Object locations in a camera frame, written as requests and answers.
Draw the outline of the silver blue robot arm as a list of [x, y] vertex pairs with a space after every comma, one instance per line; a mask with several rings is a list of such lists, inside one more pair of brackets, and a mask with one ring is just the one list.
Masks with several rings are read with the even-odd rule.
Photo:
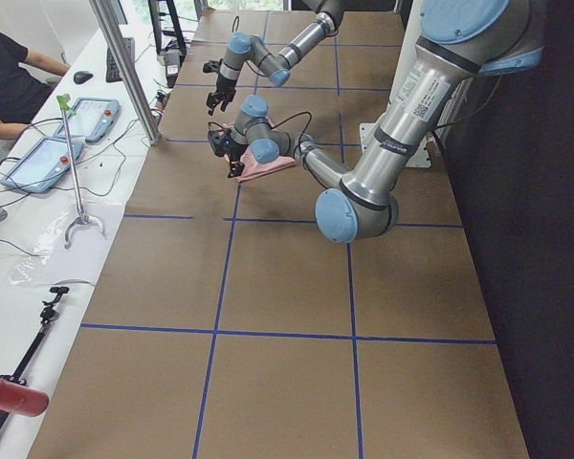
[[245, 65], [254, 65], [263, 77], [280, 87], [288, 81], [292, 69], [313, 49], [326, 38], [338, 33], [345, 12], [343, 1], [307, 1], [305, 4], [315, 13], [314, 20], [278, 53], [273, 53], [258, 35], [234, 32], [224, 56], [203, 65], [205, 74], [217, 74], [215, 90], [207, 96], [209, 114], [213, 114], [216, 108], [224, 111], [233, 101]]
[[229, 161], [232, 176], [243, 171], [245, 153], [261, 164], [295, 159], [322, 186], [315, 215], [330, 241], [347, 244], [382, 235], [398, 218], [392, 189], [456, 87], [472, 77], [535, 67], [543, 50], [546, 10], [543, 1], [425, 2], [415, 60], [353, 168], [333, 161], [309, 135], [273, 128], [268, 104], [259, 96], [245, 98], [232, 126], [210, 131], [211, 148]]

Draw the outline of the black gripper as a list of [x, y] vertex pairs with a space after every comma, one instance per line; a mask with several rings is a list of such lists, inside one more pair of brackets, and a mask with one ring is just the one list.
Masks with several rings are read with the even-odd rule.
[[223, 141], [224, 154], [228, 158], [229, 167], [229, 178], [234, 178], [240, 176], [244, 170], [244, 163], [242, 162], [242, 156], [248, 148], [247, 144], [241, 144], [234, 140]]
[[221, 103], [220, 109], [225, 112], [229, 104], [233, 101], [236, 93], [236, 79], [230, 79], [219, 75], [216, 80], [216, 89], [209, 93], [207, 97], [208, 114], [213, 115], [218, 103]]

